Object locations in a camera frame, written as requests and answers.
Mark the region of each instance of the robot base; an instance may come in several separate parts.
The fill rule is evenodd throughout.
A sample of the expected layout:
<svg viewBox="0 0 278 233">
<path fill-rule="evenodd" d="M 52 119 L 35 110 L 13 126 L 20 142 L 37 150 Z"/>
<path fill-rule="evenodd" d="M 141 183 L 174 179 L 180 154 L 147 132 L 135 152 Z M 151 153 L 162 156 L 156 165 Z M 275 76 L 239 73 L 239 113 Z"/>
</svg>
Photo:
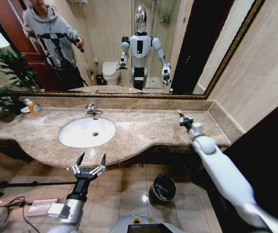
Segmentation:
<svg viewBox="0 0 278 233">
<path fill-rule="evenodd" d="M 169 223 L 159 224 L 156 223 L 154 219 L 145 215 L 130 215 L 119 220 L 115 226 L 109 231 L 109 233 L 144 233 L 147 232 L 146 229 L 151 230 L 148 232 L 160 233 L 185 233 Z"/>
</svg>

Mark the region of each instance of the soap dispenser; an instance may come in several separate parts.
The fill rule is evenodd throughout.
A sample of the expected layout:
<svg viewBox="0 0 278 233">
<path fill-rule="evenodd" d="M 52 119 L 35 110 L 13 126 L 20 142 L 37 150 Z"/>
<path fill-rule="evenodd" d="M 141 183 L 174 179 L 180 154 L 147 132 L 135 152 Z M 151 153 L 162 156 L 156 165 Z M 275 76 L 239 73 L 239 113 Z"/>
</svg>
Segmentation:
<svg viewBox="0 0 278 233">
<path fill-rule="evenodd" d="M 42 110 L 41 110 L 40 106 L 38 106 L 36 103 L 31 101 L 30 99 L 25 99 L 25 102 L 26 102 L 27 106 L 29 107 L 30 112 L 34 116 L 38 116 L 42 113 Z"/>
</svg>

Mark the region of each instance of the silver robot face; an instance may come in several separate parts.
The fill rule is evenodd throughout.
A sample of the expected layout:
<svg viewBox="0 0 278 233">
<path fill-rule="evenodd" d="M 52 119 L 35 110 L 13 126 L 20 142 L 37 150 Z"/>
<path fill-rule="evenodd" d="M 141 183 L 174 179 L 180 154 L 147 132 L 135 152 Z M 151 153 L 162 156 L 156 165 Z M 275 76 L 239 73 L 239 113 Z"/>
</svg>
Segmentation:
<svg viewBox="0 0 278 233">
<path fill-rule="evenodd" d="M 137 30 L 139 33 L 145 31 L 145 26 L 147 23 L 147 11 L 145 7 L 139 6 L 135 12 L 135 22 L 137 24 Z"/>
</svg>

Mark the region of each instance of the mirror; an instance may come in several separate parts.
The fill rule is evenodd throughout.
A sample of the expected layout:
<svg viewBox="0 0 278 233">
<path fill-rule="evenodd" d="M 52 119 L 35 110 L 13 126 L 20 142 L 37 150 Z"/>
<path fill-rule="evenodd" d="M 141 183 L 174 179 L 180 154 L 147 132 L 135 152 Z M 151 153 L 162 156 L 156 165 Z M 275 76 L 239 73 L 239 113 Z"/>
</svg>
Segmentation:
<svg viewBox="0 0 278 233">
<path fill-rule="evenodd" d="M 0 86 L 206 98 L 253 1 L 2 1 Z"/>
</svg>

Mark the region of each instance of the sink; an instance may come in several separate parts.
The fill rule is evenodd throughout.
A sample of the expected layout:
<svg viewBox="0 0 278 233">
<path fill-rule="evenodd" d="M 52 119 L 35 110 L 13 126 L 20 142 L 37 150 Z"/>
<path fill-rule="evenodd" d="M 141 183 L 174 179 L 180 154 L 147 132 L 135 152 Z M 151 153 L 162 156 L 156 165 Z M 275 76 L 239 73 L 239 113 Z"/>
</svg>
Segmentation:
<svg viewBox="0 0 278 233">
<path fill-rule="evenodd" d="M 107 143 L 115 134 L 113 122 L 103 118 L 81 118 L 67 123 L 59 141 L 67 147 L 89 148 Z"/>
</svg>

